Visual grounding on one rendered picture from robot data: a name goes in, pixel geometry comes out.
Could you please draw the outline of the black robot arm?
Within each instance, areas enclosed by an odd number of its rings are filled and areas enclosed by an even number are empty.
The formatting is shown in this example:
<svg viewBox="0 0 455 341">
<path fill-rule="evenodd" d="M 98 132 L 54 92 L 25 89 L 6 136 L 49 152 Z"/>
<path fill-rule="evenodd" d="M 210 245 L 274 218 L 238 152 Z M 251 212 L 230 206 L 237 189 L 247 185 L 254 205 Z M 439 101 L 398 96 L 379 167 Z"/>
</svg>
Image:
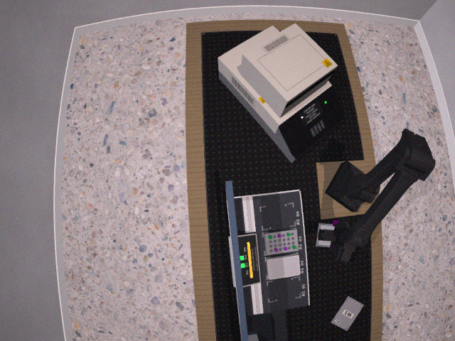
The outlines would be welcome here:
<svg viewBox="0 0 455 341">
<path fill-rule="evenodd" d="M 407 189 L 418 179 L 425 181 L 435 163 L 426 139 L 404 129 L 398 144 L 370 172 L 363 175 L 346 171 L 344 174 L 343 199 L 364 204 L 371 203 L 380 192 L 380 184 L 395 173 L 375 202 L 349 230 L 340 227 L 320 229 L 318 240 L 338 245 L 334 260 L 347 264 L 356 246 L 362 248 L 368 243 L 374 229 Z"/>
</svg>

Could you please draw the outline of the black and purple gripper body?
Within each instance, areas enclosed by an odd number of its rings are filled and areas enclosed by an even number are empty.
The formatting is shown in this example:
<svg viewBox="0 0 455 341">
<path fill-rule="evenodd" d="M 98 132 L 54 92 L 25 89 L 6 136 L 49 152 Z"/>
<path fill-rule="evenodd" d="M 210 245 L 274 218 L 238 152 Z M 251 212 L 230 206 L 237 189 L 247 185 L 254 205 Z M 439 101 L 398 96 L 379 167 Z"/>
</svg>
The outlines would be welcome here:
<svg viewBox="0 0 455 341">
<path fill-rule="evenodd" d="M 338 223 L 335 223 L 335 227 L 340 227 L 340 228 L 350 228 L 350 225 L 348 224 L 348 221 L 338 221 Z M 330 251 L 337 251 L 338 245 L 332 244 L 330 246 Z"/>
</svg>

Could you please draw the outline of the white pcr plate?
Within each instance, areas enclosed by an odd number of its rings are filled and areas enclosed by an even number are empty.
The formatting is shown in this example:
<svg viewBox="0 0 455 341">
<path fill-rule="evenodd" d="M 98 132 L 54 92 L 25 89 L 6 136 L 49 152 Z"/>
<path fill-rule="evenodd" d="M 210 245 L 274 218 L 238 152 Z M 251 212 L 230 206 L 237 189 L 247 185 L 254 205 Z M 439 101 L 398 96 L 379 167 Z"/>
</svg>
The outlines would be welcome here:
<svg viewBox="0 0 455 341">
<path fill-rule="evenodd" d="M 334 230 L 333 226 L 321 225 L 321 229 Z M 331 245 L 330 241 L 318 241 L 318 245 Z"/>
</svg>

